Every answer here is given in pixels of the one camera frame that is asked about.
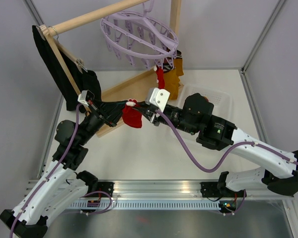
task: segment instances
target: white cable clip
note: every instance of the white cable clip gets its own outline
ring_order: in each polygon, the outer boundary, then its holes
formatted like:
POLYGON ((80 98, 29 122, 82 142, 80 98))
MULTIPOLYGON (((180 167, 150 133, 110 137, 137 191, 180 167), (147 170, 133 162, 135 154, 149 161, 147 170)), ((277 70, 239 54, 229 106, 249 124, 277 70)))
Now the white cable clip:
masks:
POLYGON ((254 144, 252 145, 253 147, 257 146, 259 143, 257 141, 253 141, 254 144))

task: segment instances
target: wooden drying rack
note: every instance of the wooden drying rack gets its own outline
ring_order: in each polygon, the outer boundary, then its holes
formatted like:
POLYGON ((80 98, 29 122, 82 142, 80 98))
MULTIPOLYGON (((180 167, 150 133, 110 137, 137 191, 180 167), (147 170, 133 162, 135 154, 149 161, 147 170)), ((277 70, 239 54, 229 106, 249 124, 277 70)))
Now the wooden drying rack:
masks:
MULTIPOLYGON (((65 64, 60 51, 62 51, 66 56, 68 56, 72 61, 79 61, 77 64, 78 68, 81 70, 83 64, 82 60, 76 59, 75 56, 69 52, 64 46, 59 44, 53 36, 59 35, 61 33, 73 30, 77 27, 83 26, 85 24, 91 23, 93 21, 99 20, 108 15, 114 14, 119 11, 123 11, 127 8, 136 6, 148 0, 123 0, 112 5, 103 7, 101 9, 92 11, 90 13, 84 14, 82 16, 75 17, 71 20, 62 22, 55 26, 46 27, 45 25, 40 26, 40 29, 52 48, 56 58, 58 59, 62 69, 64 70, 66 76, 68 77, 71 85, 73 86, 77 95, 80 94, 80 90, 76 85, 73 76, 71 75, 67 65, 65 64)), ((171 0, 171 11, 170 11, 170 28, 178 35, 179 32, 179 19, 180 19, 180 9, 182 0, 171 0)), ((156 75, 151 69, 143 73, 138 74, 135 77, 129 78, 115 87, 104 91, 102 93, 103 101, 121 101, 128 98, 136 98, 139 101, 143 101, 148 93, 149 88, 156 87, 156 75)), ((101 137, 115 128, 123 125, 123 121, 120 120, 116 127, 109 127, 104 125, 100 131, 97 132, 97 136, 101 137)))

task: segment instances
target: black cloth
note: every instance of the black cloth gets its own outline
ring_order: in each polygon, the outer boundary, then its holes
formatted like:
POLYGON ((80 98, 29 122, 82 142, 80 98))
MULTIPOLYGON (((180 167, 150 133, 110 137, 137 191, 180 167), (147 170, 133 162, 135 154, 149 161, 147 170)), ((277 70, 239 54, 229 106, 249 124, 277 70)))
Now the black cloth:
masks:
MULTIPOLYGON (((32 32, 36 48, 38 49, 41 58, 43 59, 56 85, 66 100, 67 110, 74 111, 78 104, 75 90, 73 89, 55 54, 53 53, 49 43, 42 39, 36 26, 32 26, 32 32)), ((95 99, 101 100, 101 88, 96 73, 92 70, 88 70, 88 72, 82 70, 81 73, 74 62, 72 62, 61 51, 60 53, 79 90, 90 90, 95 95, 95 99)))

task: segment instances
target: black bracket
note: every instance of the black bracket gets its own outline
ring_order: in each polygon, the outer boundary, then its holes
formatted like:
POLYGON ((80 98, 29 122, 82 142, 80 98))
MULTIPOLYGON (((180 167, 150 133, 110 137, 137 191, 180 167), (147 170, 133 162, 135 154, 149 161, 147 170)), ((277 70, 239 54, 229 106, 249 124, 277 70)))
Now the black bracket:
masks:
POLYGON ((201 182, 201 193, 202 197, 205 198, 217 198, 217 197, 228 197, 228 198, 234 198, 235 194, 237 194, 237 197, 243 197, 244 191, 231 191, 229 189, 225 190, 225 194, 222 194, 221 191, 218 189, 218 182, 201 182))
MULTIPOLYGON (((10 230, 15 219, 16 218, 14 217, 14 212, 12 210, 4 210, 0 214, 0 220, 2 220, 10 230)), ((13 233, 21 238, 43 238, 48 230, 46 220, 47 217, 41 216, 37 224, 34 225, 26 225, 25 221, 17 221, 13 233)))
MULTIPOLYGON (((111 197, 113 197, 114 184, 115 184, 114 182, 100 182, 100 181, 98 181, 95 191, 107 192, 111 197)), ((97 195, 92 194, 91 196, 87 196, 87 197, 97 197, 97 195)))

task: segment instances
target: red sock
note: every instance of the red sock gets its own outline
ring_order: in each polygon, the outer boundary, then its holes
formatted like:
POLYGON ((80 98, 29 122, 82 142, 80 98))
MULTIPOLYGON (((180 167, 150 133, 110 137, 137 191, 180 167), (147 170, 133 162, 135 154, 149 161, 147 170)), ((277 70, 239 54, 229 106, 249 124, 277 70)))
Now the red sock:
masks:
MULTIPOLYGON (((135 99, 129 99, 130 102, 137 103, 135 99)), ((136 111, 130 106, 125 106, 123 109, 123 121, 128 126, 131 126, 133 128, 141 128, 143 126, 142 120, 141 120, 141 113, 136 111)))
POLYGON ((157 74, 158 88, 163 89, 165 87, 164 79, 163 79, 163 69, 157 66, 157 70, 155 71, 157 74))

